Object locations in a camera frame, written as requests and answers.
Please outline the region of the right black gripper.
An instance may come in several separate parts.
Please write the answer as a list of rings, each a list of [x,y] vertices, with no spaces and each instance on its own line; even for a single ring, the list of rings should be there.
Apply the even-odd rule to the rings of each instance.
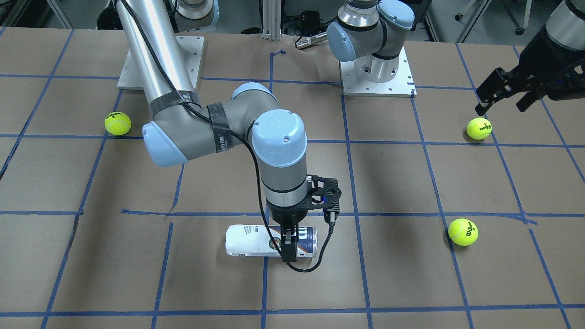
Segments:
[[[336,220],[341,195],[338,179],[307,176],[305,183],[293,192],[277,192],[275,202],[267,199],[272,218],[280,224],[280,255],[283,262],[297,262],[298,224],[308,212],[321,209],[327,223]]]

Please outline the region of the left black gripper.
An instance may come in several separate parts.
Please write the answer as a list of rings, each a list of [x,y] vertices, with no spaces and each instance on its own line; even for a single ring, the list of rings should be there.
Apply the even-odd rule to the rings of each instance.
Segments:
[[[496,102],[520,91],[526,94],[516,103],[520,112],[548,96],[551,100],[583,99],[585,52],[554,41],[545,27],[535,35],[520,54],[514,71],[494,69],[475,90],[479,98],[475,111],[482,117]]]

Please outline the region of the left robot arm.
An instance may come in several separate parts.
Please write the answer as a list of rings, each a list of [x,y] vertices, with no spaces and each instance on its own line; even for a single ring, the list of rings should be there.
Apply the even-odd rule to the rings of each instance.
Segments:
[[[327,28],[331,52],[340,62],[367,57],[368,62],[399,56],[415,15],[399,0],[347,0]],[[518,65],[496,68],[476,88],[477,115],[504,98],[522,92],[517,102],[526,111],[547,96],[554,101],[584,98],[584,2],[564,0],[520,54]]]

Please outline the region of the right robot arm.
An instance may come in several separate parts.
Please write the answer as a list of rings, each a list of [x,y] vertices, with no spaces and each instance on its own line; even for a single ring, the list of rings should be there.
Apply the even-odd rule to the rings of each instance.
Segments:
[[[261,215],[267,205],[280,225],[274,246],[288,266],[297,261],[299,223],[322,209],[332,235],[342,194],[338,182],[307,173],[308,139],[302,119],[281,109],[264,85],[245,83],[228,102],[201,106],[162,0],[115,0],[152,116],[145,146],[161,167],[244,145],[252,156]]]

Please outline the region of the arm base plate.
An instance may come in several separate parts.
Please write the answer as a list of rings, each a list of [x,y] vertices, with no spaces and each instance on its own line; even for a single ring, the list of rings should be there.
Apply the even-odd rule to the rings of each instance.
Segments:
[[[417,95],[405,48],[391,60],[373,55],[350,62],[340,62],[340,76],[345,96],[396,96]]]
[[[204,37],[202,36],[176,36],[178,44],[178,55],[174,56],[173,66],[171,69],[165,69],[167,73],[172,71],[188,74],[192,89],[199,90],[199,70],[203,55]],[[148,48],[144,44],[138,49],[138,54],[134,55],[129,50],[123,69],[120,73],[117,87],[123,90],[140,90],[148,88],[149,92],[169,91],[169,87],[159,69],[154,63],[146,64],[146,55],[150,55]]]

